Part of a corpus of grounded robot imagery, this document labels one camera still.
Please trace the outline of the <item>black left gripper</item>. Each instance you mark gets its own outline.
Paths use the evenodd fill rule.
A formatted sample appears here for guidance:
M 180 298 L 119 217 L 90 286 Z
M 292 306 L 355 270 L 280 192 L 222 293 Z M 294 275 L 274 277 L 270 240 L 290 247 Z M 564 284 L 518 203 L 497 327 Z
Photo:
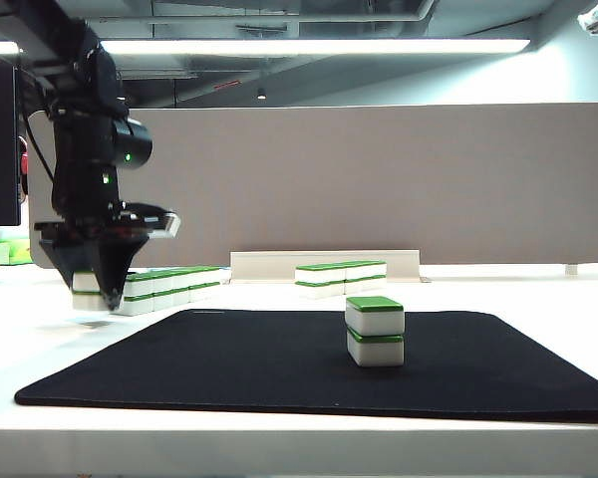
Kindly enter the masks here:
M 135 255 L 149 239 L 149 206 L 106 200 L 103 208 L 74 211 L 58 220 L 36 221 L 33 229 L 41 248 L 68 288 L 76 273 L 94 272 L 100 293 L 110 311 L 121 303 L 126 276 Z

